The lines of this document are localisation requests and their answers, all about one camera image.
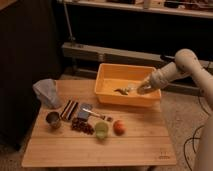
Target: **small cup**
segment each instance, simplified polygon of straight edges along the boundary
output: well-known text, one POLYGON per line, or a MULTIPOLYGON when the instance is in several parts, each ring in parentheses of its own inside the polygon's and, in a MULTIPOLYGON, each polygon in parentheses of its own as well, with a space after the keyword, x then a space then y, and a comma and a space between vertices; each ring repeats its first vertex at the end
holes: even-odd
POLYGON ((95 135, 99 140, 103 140, 107 137, 109 127, 105 122, 98 122, 95 125, 95 135))
POLYGON ((61 126, 60 116, 58 112, 50 112, 46 117, 47 123, 51 128, 57 129, 61 126))

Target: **wooden tabletop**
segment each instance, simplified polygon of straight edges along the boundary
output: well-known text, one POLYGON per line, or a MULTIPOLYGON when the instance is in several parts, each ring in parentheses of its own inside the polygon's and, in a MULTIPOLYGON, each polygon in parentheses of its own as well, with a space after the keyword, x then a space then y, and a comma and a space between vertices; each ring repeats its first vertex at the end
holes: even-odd
MULTIPOLYGON (((69 99, 93 105, 93 111, 122 120, 126 132, 117 136, 108 122, 105 141, 95 135, 71 130, 70 123, 52 131, 46 123, 50 111, 41 107, 22 161, 23 167, 143 166, 174 165, 176 157, 161 114, 160 103, 151 108, 101 104, 94 94, 94 80, 57 81, 63 106, 69 99)), ((94 126, 101 121, 90 117, 94 126)))

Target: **green cup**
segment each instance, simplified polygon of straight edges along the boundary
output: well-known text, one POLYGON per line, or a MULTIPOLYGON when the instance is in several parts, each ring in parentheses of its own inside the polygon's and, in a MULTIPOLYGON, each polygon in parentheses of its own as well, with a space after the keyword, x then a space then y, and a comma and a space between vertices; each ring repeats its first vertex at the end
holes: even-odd
POLYGON ((95 125, 95 135, 99 140, 103 140, 107 137, 109 127, 105 122, 98 122, 95 125))

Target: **floor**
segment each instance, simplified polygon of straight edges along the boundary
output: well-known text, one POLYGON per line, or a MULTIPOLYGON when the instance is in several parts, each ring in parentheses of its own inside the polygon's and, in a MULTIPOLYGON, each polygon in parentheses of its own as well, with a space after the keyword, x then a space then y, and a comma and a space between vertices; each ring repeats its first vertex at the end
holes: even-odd
MULTIPOLYGON (((70 75, 62 75, 61 79, 84 79, 70 75)), ((201 98, 202 104, 210 111, 201 98)), ((175 166, 158 166, 155 171, 188 171, 188 166, 184 159, 183 144, 186 139, 192 137, 195 129, 204 124, 207 115, 201 109, 196 96, 177 94, 162 91, 161 101, 162 113, 171 136, 174 150, 177 156, 177 165, 175 166)), ((0 171, 145 171, 148 167, 101 167, 101 168, 22 168, 21 161, 27 142, 30 137, 29 130, 20 151, 14 151, 4 145, 0 145, 0 171)), ((194 163, 194 152, 192 151, 191 142, 186 146, 187 159, 191 166, 194 163)))

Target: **orange plastic tray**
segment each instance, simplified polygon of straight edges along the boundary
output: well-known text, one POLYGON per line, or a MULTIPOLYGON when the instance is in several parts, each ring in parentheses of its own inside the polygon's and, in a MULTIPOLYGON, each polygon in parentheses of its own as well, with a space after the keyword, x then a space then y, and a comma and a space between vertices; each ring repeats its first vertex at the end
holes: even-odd
POLYGON ((114 90, 128 86, 137 87, 154 70, 154 67, 102 63, 96 78, 95 94, 101 103, 152 106, 160 101, 160 90, 143 95, 137 94, 136 91, 121 95, 114 90))

